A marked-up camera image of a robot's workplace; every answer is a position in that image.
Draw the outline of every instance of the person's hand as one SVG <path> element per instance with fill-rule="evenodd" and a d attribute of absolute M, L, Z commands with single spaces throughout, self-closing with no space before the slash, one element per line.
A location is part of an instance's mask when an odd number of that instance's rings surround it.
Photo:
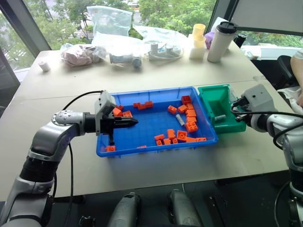
<path fill-rule="evenodd" d="M 301 91 L 301 94 L 297 100 L 297 104 L 301 107 L 303 107 L 303 90 Z"/>

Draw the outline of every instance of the white tumbler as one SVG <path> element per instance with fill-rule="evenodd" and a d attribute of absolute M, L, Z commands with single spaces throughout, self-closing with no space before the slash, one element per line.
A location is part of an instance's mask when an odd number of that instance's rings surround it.
<path fill-rule="evenodd" d="M 216 29 L 214 39 L 210 46 L 207 60 L 210 62 L 219 62 L 223 54 L 231 44 L 238 26 L 235 23 L 223 21 Z"/>

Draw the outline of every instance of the green plastic bin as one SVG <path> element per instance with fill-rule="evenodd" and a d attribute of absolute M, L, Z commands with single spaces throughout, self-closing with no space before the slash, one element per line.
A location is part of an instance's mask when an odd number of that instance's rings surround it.
<path fill-rule="evenodd" d="M 231 93 L 228 84 L 199 87 L 198 90 L 208 117 L 217 134 L 246 130 L 245 122 L 237 122 L 235 116 L 230 111 L 231 103 L 235 101 L 236 97 Z M 215 117 L 223 114 L 226 115 L 225 119 L 214 121 Z"/>

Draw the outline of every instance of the window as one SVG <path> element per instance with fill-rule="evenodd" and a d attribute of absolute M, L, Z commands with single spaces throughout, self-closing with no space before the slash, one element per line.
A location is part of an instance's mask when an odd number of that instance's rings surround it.
<path fill-rule="evenodd" d="M 248 36 L 243 45 L 259 45 L 261 43 L 285 47 L 303 47 L 303 37 L 301 36 L 250 31 L 239 31 L 238 33 L 245 33 Z"/>
<path fill-rule="evenodd" d="M 208 25 L 216 0 L 24 0 L 53 50 L 62 44 L 85 44 L 93 38 L 87 6 L 105 5 L 132 11 L 133 23 L 162 27 L 185 35 L 196 23 Z M 129 35 L 141 36 L 132 28 Z"/>
<path fill-rule="evenodd" d="M 34 57 L 0 11 L 0 47 L 13 70 L 28 68 Z"/>

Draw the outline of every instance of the plastic bag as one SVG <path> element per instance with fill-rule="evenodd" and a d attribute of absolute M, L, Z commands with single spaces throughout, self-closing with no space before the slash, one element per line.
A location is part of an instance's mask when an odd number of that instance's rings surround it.
<path fill-rule="evenodd" d="M 143 52 L 152 60 L 176 60 L 187 44 L 185 35 L 164 28 L 133 26 L 143 37 Z"/>
<path fill-rule="evenodd" d="M 70 66 L 90 65 L 97 63 L 101 57 L 106 55 L 106 50 L 101 46 L 90 44 L 64 44 L 61 46 L 61 57 Z"/>
<path fill-rule="evenodd" d="M 132 65 L 134 68 L 139 68 L 142 64 L 142 40 L 140 39 L 96 32 L 91 43 L 106 49 L 106 57 L 98 56 L 110 63 L 122 67 Z"/>
<path fill-rule="evenodd" d="M 88 6 L 94 24 L 94 35 L 99 32 L 128 36 L 132 24 L 132 12 L 107 6 Z"/>

